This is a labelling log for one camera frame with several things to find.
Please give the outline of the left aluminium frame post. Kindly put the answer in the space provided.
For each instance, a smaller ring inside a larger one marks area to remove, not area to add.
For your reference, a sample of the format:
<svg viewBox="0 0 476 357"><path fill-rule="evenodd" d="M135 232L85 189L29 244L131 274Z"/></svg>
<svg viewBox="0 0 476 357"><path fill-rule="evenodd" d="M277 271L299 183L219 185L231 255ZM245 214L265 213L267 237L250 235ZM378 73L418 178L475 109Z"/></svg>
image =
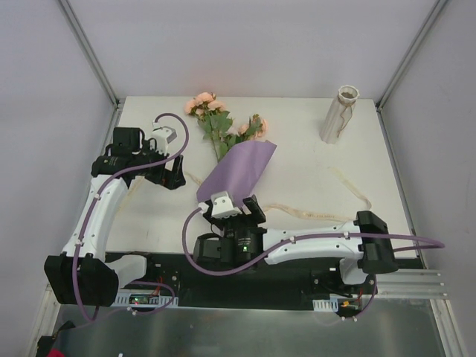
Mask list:
<svg viewBox="0 0 476 357"><path fill-rule="evenodd" d="M56 0L56 3L60 9L60 12L65 17L65 20L68 23L68 26L70 27L71 32L73 33L74 38L80 47L80 50L83 52L86 62L89 64L102 90L108 97L109 102L112 104L114 109L118 108L120 105L120 98L113 89L112 84L100 63L100 60L98 59L89 41L89 38L84 31L83 26L81 25L80 20L74 11L74 8L71 5L71 2L68 0Z"/></svg>

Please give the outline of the purple pink wrapping paper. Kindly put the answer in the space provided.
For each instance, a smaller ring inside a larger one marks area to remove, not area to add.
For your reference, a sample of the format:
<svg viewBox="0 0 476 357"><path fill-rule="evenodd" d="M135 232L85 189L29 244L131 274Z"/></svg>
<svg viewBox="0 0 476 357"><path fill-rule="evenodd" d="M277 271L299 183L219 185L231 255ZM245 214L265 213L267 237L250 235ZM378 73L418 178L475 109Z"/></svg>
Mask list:
<svg viewBox="0 0 476 357"><path fill-rule="evenodd" d="M277 145L270 141L245 141L234 145L196 192L198 202L226 191L234 203L251 195Z"/></svg>

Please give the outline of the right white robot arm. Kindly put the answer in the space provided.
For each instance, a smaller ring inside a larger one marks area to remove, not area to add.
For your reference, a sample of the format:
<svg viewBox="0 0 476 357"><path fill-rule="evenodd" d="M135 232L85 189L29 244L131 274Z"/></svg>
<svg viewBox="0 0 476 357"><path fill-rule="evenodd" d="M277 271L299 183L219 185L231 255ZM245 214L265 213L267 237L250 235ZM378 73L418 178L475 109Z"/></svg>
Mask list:
<svg viewBox="0 0 476 357"><path fill-rule="evenodd" d="M200 203L197 211L220 232L197 237L193 253L186 257L196 270L210 276L333 258L338 261L335 286L349 294L367 276L398 269L386 223L368 210L359 211L353 220L314 231L264 228L266 215L256 196L237 206L227 192L217 193Z"/></svg>

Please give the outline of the aluminium rail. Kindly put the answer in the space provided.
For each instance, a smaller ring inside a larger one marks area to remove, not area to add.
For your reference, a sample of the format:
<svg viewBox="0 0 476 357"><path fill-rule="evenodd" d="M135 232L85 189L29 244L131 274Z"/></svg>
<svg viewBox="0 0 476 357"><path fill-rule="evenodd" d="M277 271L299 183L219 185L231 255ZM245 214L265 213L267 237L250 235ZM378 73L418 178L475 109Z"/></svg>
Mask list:
<svg viewBox="0 0 476 357"><path fill-rule="evenodd" d="M432 269L401 269L377 276L377 298L448 300L443 274Z"/></svg>

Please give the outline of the right aluminium frame post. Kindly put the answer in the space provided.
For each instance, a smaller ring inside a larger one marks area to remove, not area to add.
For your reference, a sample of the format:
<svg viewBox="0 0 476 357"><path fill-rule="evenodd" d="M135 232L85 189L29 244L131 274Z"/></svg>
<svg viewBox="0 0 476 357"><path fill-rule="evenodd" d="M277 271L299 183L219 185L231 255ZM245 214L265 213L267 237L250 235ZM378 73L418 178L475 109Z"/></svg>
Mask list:
<svg viewBox="0 0 476 357"><path fill-rule="evenodd" d="M451 3L450 0L437 0L432 5L431 9L428 12L428 15L425 17L423 23L419 27L419 30L416 32L416 35L412 39L408 49L406 50L403 58L399 61L399 64L396 67L396 70L392 74L390 81L386 85L382 95L376 102L376 111L381 112L390 97L396 90L397 86L405 76L406 72L410 68L412 61L415 59L419 53L420 48L423 46L425 40L430 35L437 21L441 18L444 11Z"/></svg>

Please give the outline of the white ribbed ceramic vase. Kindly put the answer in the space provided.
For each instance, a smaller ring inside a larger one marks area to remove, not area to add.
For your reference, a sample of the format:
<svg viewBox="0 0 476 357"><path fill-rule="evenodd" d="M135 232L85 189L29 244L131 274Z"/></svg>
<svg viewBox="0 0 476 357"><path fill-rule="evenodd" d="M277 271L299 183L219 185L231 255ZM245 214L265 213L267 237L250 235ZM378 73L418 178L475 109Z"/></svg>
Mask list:
<svg viewBox="0 0 476 357"><path fill-rule="evenodd" d="M355 86L346 85L338 89L320 128L320 137L323 142L337 143L353 117L359 96L359 90Z"/></svg>

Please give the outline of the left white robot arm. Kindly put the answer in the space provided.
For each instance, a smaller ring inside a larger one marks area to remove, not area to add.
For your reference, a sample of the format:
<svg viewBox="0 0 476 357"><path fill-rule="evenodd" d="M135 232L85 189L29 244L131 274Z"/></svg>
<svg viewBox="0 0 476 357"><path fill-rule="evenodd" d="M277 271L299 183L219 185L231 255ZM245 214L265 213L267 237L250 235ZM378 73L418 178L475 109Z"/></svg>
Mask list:
<svg viewBox="0 0 476 357"><path fill-rule="evenodd" d="M185 184L182 155L167 169L169 144L177 137L169 126L155 126L150 138L133 127L117 127L112 143L91 166L89 195L71 238L58 255L47 257L44 270L61 304L111 306L118 290L135 283L152 288L157 271L143 255L125 254L106 262L106 243L118 208L132 181L147 181L175 190Z"/></svg>

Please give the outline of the red black object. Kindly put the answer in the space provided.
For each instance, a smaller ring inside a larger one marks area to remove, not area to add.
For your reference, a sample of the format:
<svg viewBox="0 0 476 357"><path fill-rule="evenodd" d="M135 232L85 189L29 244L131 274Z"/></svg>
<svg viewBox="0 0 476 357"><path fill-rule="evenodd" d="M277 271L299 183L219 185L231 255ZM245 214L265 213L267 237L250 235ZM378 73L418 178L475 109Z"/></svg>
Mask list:
<svg viewBox="0 0 476 357"><path fill-rule="evenodd" d="M56 332L52 335L43 335L36 344L36 357L65 357L65 353L57 348L54 344L62 332L75 328L72 321L66 321Z"/></svg>

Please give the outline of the aluminium frame post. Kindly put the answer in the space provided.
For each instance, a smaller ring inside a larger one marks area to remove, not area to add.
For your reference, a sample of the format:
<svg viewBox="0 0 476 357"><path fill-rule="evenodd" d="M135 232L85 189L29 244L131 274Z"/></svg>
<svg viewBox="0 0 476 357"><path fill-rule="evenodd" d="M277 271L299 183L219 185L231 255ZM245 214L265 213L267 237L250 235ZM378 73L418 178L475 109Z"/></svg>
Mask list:
<svg viewBox="0 0 476 357"><path fill-rule="evenodd" d="M408 49L406 50L403 58L399 61L399 64L396 67L396 70L392 74L390 81L386 85L382 95L376 102L376 111L381 112L390 97L396 90L397 86L405 76L406 72L410 68L412 61L415 59L419 53L420 48L423 46L425 40L430 35L437 21L441 18L444 11L451 3L450 0L437 0L432 5L431 9L428 12L428 15L425 17L423 23L419 27L419 30L416 32L416 35L412 39Z"/></svg>
<svg viewBox="0 0 476 357"><path fill-rule="evenodd" d="M68 23L68 26L70 27L71 32L73 33L74 38L80 47L80 50L83 52L86 62L89 64L102 90L108 97L109 102L112 104L114 109L118 108L120 105L120 98L113 89L112 84L100 63L100 60L98 59L89 41L89 38L84 31L83 26L81 25L80 20L74 11L74 8L71 5L71 2L68 0L56 0L56 3L60 9L60 12L65 17L65 20Z"/></svg>

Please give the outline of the pink flower stem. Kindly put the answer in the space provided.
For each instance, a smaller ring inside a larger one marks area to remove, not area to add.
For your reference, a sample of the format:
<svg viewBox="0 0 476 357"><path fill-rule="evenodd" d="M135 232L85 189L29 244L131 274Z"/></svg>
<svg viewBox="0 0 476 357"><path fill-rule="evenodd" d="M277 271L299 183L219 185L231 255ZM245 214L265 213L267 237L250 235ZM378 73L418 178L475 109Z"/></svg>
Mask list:
<svg viewBox="0 0 476 357"><path fill-rule="evenodd" d="M211 142L216 160L220 162L237 142L234 119L225 104L214 93L205 91L188 100L184 112L197 119L203 138Z"/></svg>
<svg viewBox="0 0 476 357"><path fill-rule="evenodd" d="M223 158L237 144L262 138L267 130L268 123L259 114L250 117L248 122L240 128L231 126L226 132L220 134L219 158Z"/></svg>

